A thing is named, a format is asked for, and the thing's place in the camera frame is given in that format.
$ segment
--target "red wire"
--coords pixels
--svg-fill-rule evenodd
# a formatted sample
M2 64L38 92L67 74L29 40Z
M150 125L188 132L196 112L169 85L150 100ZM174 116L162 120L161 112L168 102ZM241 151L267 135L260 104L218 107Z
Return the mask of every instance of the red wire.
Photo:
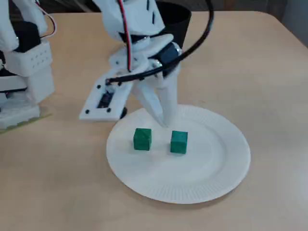
M125 34L126 34L126 40L127 40L127 47L128 47L128 70L131 71L131 47L130 47L130 42L129 42L129 37L128 37L128 25L127 25L127 21L126 21L126 15L125 15L125 10L124 10L124 6L123 6L123 2L121 0L118 1L119 5L120 5L120 9L121 9L121 13L122 13L122 17L123 17L123 22L124 22L124 30L125 30Z

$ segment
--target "white 3d printed part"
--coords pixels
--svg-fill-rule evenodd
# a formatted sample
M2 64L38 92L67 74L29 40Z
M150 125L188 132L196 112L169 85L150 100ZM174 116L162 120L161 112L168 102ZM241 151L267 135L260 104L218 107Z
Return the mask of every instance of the white 3d printed part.
M52 63L50 44L47 40L43 40L26 53L5 52L4 56L6 69L23 77L32 76Z
M0 129L17 126L19 123L39 117L39 106L33 104L23 93L13 93L8 100L0 104Z

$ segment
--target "wall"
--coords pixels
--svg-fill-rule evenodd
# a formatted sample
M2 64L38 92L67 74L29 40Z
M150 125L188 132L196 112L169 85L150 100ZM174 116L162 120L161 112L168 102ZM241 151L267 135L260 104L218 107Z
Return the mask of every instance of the wall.
M282 23L308 47L308 0L289 0Z

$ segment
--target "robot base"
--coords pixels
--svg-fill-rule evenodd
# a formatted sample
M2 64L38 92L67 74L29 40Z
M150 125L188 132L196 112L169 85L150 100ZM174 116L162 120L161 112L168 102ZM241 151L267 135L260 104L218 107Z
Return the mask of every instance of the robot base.
M13 93L0 108L0 130L40 116L39 106L31 103L24 92Z

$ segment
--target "black container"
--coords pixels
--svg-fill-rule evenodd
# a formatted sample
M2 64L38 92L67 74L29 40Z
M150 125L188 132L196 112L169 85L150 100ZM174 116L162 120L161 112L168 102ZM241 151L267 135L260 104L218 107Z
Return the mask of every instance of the black container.
M192 12L183 6L171 2L157 2L166 28L159 35L172 34L173 41L183 47Z

